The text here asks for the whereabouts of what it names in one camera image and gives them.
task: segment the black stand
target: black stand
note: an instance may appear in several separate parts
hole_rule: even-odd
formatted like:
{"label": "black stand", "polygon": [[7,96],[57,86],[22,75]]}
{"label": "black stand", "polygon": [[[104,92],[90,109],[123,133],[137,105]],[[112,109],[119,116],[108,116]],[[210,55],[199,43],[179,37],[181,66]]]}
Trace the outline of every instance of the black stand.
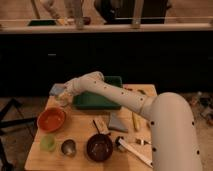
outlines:
{"label": "black stand", "polygon": [[[6,128],[6,127],[10,127],[10,126],[14,126],[14,125],[20,125],[20,124],[24,124],[27,122],[34,122],[36,120],[36,118],[28,118],[28,119],[18,119],[18,120],[12,120],[12,121],[4,121],[2,122],[2,119],[4,118],[4,116],[7,114],[7,112],[9,111],[9,109],[14,106],[15,108],[19,108],[21,106],[21,103],[19,103],[17,100],[15,99],[11,99],[7,105],[0,111],[0,129],[1,128]],[[14,170],[14,167],[11,163],[9,163],[7,161],[7,157],[5,155],[5,151],[4,151],[4,147],[0,138],[0,158],[2,161],[2,168],[1,171],[12,171]]]}

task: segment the utensil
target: utensil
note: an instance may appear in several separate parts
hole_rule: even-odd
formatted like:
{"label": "utensil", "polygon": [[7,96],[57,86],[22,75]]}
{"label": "utensil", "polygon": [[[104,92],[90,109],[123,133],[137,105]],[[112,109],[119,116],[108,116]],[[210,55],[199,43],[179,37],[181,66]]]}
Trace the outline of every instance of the utensil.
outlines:
{"label": "utensil", "polygon": [[73,157],[76,154],[76,143],[72,139],[64,141],[61,145],[61,151],[63,154]]}

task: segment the black cabinet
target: black cabinet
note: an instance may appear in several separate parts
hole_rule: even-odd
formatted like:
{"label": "black cabinet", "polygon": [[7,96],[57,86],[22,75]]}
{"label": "black cabinet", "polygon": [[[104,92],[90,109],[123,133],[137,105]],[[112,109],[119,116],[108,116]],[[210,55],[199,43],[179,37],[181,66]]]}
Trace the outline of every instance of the black cabinet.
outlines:
{"label": "black cabinet", "polygon": [[212,31],[0,35],[0,96],[99,70],[157,91],[212,91]]}

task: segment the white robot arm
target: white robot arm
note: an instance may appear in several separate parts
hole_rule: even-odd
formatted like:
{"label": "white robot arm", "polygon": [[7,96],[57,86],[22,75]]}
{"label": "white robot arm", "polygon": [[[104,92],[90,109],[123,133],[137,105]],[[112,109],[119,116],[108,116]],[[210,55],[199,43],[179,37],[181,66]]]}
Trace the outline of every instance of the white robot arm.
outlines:
{"label": "white robot arm", "polygon": [[103,82],[100,72],[68,81],[72,95],[94,92],[127,107],[150,122],[155,171],[202,171],[193,114],[184,98],[163,93],[156,98]]}

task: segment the grey object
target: grey object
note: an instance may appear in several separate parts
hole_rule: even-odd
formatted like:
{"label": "grey object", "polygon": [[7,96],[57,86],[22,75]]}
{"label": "grey object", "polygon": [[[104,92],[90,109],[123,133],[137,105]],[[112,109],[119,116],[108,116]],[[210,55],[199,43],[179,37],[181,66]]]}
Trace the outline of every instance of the grey object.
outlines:
{"label": "grey object", "polygon": [[65,90],[65,87],[60,84],[54,84],[49,92],[51,96],[57,96]]}
{"label": "grey object", "polygon": [[116,131],[128,132],[128,129],[121,122],[121,120],[117,117],[117,114],[114,112],[110,113],[110,120],[109,120],[108,128],[112,129],[112,130],[116,130]]}
{"label": "grey object", "polygon": [[72,139],[68,139],[63,142],[61,145],[61,151],[63,154],[73,157],[76,154],[76,144],[75,141]]}
{"label": "grey object", "polygon": [[138,154],[124,140],[119,139],[119,143],[137,157],[146,161],[149,166],[153,164],[153,170],[203,170],[193,113],[183,97],[176,93],[167,92],[152,98],[108,85],[85,75],[73,81],[70,80],[67,87],[72,88],[72,85],[78,85],[74,93],[90,91],[103,95],[138,113],[150,122],[153,163]]}

